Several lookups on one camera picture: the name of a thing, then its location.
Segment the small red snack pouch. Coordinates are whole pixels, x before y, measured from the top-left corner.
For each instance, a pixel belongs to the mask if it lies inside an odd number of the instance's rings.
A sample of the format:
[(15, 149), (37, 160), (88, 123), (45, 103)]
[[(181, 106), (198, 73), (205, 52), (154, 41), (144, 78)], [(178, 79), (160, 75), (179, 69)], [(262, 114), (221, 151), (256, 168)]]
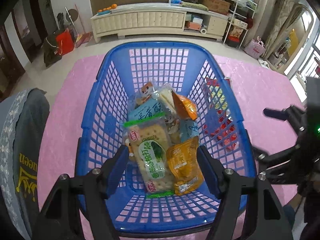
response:
[(220, 146), (225, 146), (227, 152), (235, 149), (238, 135), (235, 126), (232, 124), (232, 119), (226, 116), (218, 118), (218, 126), (213, 131), (209, 131), (207, 124), (202, 126), (204, 134), (214, 139)]

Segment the large red silver snack pouch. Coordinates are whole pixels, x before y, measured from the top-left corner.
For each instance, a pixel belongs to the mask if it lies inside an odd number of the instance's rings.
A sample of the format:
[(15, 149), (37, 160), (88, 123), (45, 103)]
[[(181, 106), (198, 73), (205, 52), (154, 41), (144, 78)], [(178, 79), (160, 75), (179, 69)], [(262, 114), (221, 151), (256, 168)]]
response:
[(217, 78), (205, 78), (208, 88), (208, 109), (215, 109), (219, 115), (230, 115), (226, 97), (218, 83)]

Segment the yellow-orange snack pouch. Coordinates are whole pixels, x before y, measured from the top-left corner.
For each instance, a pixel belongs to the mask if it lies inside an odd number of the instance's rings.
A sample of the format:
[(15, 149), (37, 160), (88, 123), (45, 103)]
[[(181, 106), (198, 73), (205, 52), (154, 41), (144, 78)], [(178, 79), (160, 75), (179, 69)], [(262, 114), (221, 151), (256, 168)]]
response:
[(197, 162), (199, 137), (171, 146), (166, 152), (167, 163), (174, 175), (174, 191), (178, 196), (188, 194), (198, 189), (203, 181), (201, 169)]

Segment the orange wafer snack pack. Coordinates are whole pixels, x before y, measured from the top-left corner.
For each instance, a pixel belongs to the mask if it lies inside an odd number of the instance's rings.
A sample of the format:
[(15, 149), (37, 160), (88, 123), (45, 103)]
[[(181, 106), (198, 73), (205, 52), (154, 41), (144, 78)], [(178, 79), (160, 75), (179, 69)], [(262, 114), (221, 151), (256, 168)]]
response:
[(197, 108), (195, 103), (189, 98), (177, 94), (174, 91), (172, 91), (171, 94), (177, 115), (183, 120), (195, 121), (197, 119)]

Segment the blue plastic basket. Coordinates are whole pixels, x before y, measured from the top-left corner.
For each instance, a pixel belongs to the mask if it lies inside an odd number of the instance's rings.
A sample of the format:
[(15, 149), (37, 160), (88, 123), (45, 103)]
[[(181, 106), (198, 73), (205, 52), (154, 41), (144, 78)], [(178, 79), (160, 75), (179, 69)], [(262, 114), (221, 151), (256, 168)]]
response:
[[(75, 173), (114, 163), (106, 210), (125, 237), (163, 237), (212, 224), (219, 208), (206, 183), (181, 196), (166, 150), (197, 137), (241, 176), (256, 175), (244, 118), (223, 58), (187, 42), (129, 42), (111, 49), (83, 120)], [(124, 154), (114, 161), (118, 149)]]

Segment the green white cracker pack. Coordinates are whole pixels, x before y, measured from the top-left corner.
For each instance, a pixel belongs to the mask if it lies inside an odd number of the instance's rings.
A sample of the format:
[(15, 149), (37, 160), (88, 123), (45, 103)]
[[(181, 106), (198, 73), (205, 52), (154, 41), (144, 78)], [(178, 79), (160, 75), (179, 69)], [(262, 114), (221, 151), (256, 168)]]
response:
[(166, 152), (172, 145), (165, 124), (165, 114), (127, 121), (124, 124), (145, 188), (149, 194), (162, 194), (174, 189), (174, 175), (167, 163)]

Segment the pink tote bag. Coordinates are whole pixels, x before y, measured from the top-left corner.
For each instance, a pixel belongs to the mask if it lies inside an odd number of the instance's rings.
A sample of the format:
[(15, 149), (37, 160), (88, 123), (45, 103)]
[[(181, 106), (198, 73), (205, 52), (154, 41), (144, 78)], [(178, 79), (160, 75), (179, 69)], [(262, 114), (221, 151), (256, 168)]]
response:
[(256, 39), (252, 39), (244, 48), (244, 52), (254, 59), (259, 59), (265, 50), (265, 45), (259, 36)]

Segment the grey queen print cushion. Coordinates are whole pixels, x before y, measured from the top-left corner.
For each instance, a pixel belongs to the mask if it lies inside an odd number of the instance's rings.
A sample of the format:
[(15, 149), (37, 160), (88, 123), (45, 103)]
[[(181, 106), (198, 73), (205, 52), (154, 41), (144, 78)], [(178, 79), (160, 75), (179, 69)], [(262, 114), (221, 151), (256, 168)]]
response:
[(1, 102), (1, 227), (14, 239), (31, 239), (39, 215), (37, 171), (48, 115), (38, 88)]

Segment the white metal shelf rack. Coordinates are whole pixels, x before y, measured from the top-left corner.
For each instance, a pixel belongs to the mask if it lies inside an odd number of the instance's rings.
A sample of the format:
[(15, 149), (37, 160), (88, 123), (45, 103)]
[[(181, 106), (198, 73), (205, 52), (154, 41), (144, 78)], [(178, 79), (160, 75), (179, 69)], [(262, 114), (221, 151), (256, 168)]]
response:
[(223, 43), (240, 49), (249, 29), (253, 27), (258, 4), (254, 0), (224, 0), (229, 3), (228, 22)]

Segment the light blue snack pack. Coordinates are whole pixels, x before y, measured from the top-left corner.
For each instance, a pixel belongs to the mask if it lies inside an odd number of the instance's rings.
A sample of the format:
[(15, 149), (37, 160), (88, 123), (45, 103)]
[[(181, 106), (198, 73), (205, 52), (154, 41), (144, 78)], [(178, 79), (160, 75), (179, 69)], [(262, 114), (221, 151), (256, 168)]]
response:
[(156, 99), (150, 98), (147, 102), (138, 106), (128, 114), (129, 121), (143, 120), (163, 112), (161, 103)]

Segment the squirrel print snack pack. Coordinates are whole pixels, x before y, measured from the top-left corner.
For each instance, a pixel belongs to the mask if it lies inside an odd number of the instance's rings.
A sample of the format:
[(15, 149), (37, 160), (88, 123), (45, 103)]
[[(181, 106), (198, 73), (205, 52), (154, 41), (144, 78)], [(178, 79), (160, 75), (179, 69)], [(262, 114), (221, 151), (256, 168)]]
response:
[(152, 82), (149, 81), (144, 84), (136, 95), (136, 104), (141, 106), (142, 104), (146, 103), (150, 98), (152, 98), (154, 91), (155, 88)]

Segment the cardboard box on cabinet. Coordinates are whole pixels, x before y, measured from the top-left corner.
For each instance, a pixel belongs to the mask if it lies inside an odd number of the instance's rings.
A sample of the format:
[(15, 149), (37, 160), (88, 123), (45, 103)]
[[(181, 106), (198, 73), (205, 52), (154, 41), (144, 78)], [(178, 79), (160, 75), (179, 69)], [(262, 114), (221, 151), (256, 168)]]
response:
[(201, 0), (201, 3), (210, 11), (217, 12), (222, 15), (227, 15), (230, 8), (230, 3), (223, 0)]

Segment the green folded cloth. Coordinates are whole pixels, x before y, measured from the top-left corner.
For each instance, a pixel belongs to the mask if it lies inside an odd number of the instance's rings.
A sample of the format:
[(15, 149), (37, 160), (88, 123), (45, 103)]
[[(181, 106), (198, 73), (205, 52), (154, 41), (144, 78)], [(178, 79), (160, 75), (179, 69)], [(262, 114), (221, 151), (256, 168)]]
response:
[(186, 1), (182, 1), (181, 2), (181, 6), (187, 7), (187, 8), (194, 8), (194, 9), (204, 10), (204, 11), (208, 11), (209, 10), (208, 7), (203, 5), (203, 4), (191, 3), (191, 2), (186, 2)]

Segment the blue tissue box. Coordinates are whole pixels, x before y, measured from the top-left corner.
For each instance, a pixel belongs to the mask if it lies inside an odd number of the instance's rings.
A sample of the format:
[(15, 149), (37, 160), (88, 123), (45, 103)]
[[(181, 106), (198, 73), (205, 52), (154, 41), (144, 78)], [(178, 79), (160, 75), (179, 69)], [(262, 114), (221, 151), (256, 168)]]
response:
[(169, 0), (169, 4), (181, 5), (183, 0)]

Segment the cream tv cabinet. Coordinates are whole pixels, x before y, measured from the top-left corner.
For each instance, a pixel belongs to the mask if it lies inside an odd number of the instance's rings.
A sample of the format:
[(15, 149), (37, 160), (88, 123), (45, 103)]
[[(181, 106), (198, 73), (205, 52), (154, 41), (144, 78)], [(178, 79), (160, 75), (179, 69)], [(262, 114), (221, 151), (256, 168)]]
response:
[(226, 15), (169, 3), (120, 5), (109, 13), (103, 12), (91, 18), (96, 42), (109, 35), (155, 34), (188, 35), (221, 41), (227, 24)]

